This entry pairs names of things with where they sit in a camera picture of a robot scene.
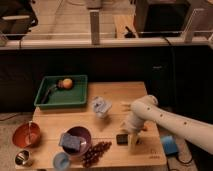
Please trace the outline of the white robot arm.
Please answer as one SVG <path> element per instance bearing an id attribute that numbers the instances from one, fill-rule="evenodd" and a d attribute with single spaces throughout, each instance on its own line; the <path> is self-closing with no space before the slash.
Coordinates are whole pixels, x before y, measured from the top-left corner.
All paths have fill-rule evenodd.
<path id="1" fill-rule="evenodd" d="M 168 112 L 158 107 L 153 95 L 146 95 L 130 103 L 130 113 L 122 128 L 128 133 L 139 133 L 146 121 L 153 121 L 170 132 L 213 155 L 213 124 Z"/>

